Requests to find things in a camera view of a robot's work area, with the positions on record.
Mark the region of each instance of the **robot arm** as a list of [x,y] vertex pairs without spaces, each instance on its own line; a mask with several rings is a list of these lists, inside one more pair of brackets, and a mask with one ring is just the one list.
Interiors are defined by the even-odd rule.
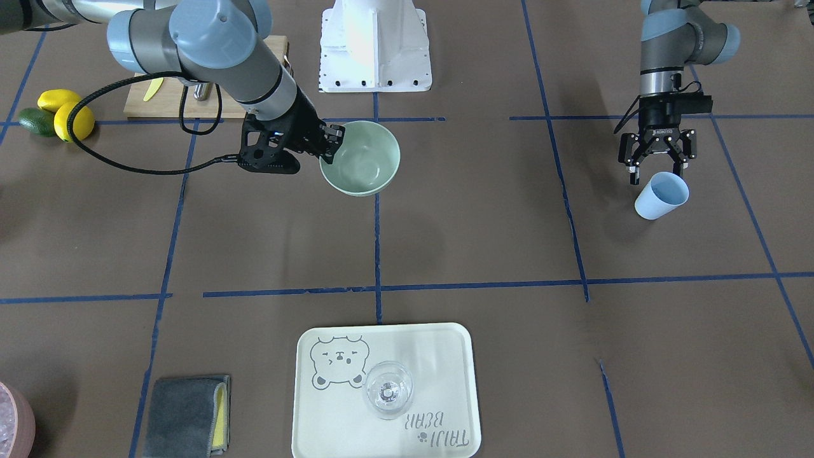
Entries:
[[712,111],[712,97],[704,95],[700,87],[692,93],[682,89],[684,66],[721,64],[740,46],[737,28],[711,20],[698,7],[700,3],[641,2],[646,17],[641,32],[639,131],[623,134],[619,146],[619,162],[628,167],[631,184],[639,183],[639,167],[650,154],[668,154],[673,173],[683,175],[696,151],[695,130],[679,129],[681,115]]
[[0,0],[0,11],[0,33],[57,20],[109,22],[108,45],[123,67],[222,86],[247,111],[237,160],[245,170],[295,174],[300,163],[290,152],[331,164],[341,146],[344,128],[317,116],[263,43],[272,25],[265,0]]

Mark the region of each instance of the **green fruit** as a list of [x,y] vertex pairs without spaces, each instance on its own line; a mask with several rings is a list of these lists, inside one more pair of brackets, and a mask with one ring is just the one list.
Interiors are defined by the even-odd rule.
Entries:
[[26,108],[20,112],[20,125],[33,134],[54,137],[54,113],[39,108]]

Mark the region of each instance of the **yellow lemon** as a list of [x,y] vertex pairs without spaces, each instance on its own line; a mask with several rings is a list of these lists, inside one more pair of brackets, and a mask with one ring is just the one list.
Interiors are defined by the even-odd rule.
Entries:
[[[54,115],[54,131],[58,137],[65,142],[71,142],[71,137],[68,135],[68,115],[76,107],[78,102],[66,103],[57,110]],[[73,133],[76,134],[79,140],[84,140],[94,130],[96,119],[94,113],[90,108],[82,107],[77,113],[77,117],[73,119]]]
[[82,97],[68,89],[52,89],[40,94],[37,106],[43,110],[56,113],[66,103],[77,103]]

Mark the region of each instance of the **knife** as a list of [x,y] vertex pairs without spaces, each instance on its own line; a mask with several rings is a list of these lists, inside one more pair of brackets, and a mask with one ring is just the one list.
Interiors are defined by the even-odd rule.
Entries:
[[161,83],[164,82],[163,78],[156,78],[150,83],[150,87],[147,89],[147,93],[144,95],[144,101],[146,102],[149,99],[152,99],[152,96],[158,92],[158,89],[161,87]]

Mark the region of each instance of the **blue joint cap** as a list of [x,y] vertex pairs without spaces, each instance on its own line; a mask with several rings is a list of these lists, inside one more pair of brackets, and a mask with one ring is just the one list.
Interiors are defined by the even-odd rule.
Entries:
[[646,42],[661,37],[683,27],[688,22],[685,10],[664,10],[647,15],[645,23],[641,26],[641,40]]
[[720,54],[711,64],[722,64],[732,59],[737,53],[737,49],[741,47],[741,31],[732,24],[724,25],[726,25],[726,43],[724,43],[724,49],[720,50]]
[[645,15],[650,14],[650,5],[653,4],[653,0],[641,0],[641,12],[645,13]]
[[254,51],[254,24],[230,0],[182,0],[169,35],[186,58],[206,68],[231,68]]
[[265,39],[271,34],[271,26],[274,23],[271,18],[271,8],[265,0],[249,0],[249,5],[255,12],[257,33],[260,34],[260,38]]
[[130,41],[130,18],[138,10],[116,13],[107,23],[107,47],[113,59],[124,68],[135,73],[147,73],[136,59],[133,43]]

